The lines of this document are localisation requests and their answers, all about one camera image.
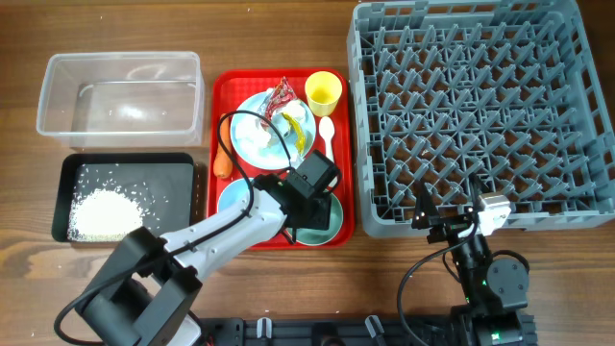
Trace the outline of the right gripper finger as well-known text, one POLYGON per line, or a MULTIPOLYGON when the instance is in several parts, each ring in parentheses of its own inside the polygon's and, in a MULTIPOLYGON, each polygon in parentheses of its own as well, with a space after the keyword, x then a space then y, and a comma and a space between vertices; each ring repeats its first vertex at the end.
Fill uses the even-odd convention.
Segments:
POLYGON ((468 179, 473 210, 482 211, 484 209, 484 206, 482 205, 480 197, 483 193, 488 192, 488 187, 482 182, 482 180, 476 173, 471 173, 468 179))
POLYGON ((437 208, 431 198, 431 194, 429 193, 425 183, 423 181, 419 181, 416 184, 416 189, 417 189, 416 205, 415 205, 416 218, 423 218, 427 216, 437 216, 438 215, 437 208))

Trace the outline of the teal green bowl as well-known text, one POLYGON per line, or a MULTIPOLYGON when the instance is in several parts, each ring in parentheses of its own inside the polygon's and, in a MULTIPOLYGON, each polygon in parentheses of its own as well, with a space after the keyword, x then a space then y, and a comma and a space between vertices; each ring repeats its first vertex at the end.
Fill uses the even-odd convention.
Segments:
POLYGON ((344 212, 335 195, 332 196, 330 224, 327 230, 298 229, 297 242, 306 246, 322 246, 332 241, 343 224, 344 212))

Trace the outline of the light blue bowl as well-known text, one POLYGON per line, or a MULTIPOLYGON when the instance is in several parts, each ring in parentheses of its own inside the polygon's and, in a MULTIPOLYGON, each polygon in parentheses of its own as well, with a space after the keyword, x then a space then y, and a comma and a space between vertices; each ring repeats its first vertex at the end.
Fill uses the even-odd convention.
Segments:
POLYGON ((249 186, 243 180, 236 180, 227 185, 221 192, 217 201, 217 211, 220 212, 231 207, 237 201, 249 199, 249 186))

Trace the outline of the orange carrot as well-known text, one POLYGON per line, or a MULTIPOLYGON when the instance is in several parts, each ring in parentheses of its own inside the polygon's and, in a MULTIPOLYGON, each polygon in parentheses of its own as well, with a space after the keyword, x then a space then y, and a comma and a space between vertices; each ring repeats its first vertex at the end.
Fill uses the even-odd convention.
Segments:
POLYGON ((234 168, 232 160, 224 151, 224 148, 227 148, 230 153, 233 152, 233 145, 230 136, 230 118, 223 113, 221 119, 222 121, 219 125, 220 143, 217 147, 212 172, 217 178, 228 179, 231 177, 234 168))

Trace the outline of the white rice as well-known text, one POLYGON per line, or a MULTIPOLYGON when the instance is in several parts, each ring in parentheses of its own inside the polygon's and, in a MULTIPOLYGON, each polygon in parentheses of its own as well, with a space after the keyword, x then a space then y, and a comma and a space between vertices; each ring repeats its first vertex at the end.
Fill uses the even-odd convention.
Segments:
POLYGON ((114 242, 145 225, 154 215, 153 184, 127 165, 78 167, 68 216, 67 239, 114 242))

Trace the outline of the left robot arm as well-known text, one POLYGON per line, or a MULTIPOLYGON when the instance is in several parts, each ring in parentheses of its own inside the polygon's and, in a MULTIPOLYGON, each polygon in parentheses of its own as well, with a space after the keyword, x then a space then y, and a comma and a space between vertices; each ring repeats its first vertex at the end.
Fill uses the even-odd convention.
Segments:
POLYGON ((177 232, 129 233, 75 303, 104 345, 191 345, 201 334, 190 308, 204 280, 285 228, 329 226, 329 179, 260 175, 245 200, 177 232))

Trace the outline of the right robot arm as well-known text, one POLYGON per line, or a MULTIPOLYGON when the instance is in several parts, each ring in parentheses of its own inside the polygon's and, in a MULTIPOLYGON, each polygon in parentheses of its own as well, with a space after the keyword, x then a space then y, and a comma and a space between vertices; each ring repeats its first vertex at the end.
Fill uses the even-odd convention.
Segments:
POLYGON ((441 214, 426 184, 416 184, 414 229, 427 229, 428 243, 448 246, 414 264, 403 282, 425 262, 450 254, 466 304, 451 308, 446 326, 449 345, 530 345, 536 341, 532 319, 521 310, 529 304, 529 262, 511 250, 493 252, 486 238, 511 214, 501 192, 491 192, 476 174, 469 176, 472 205, 441 214))

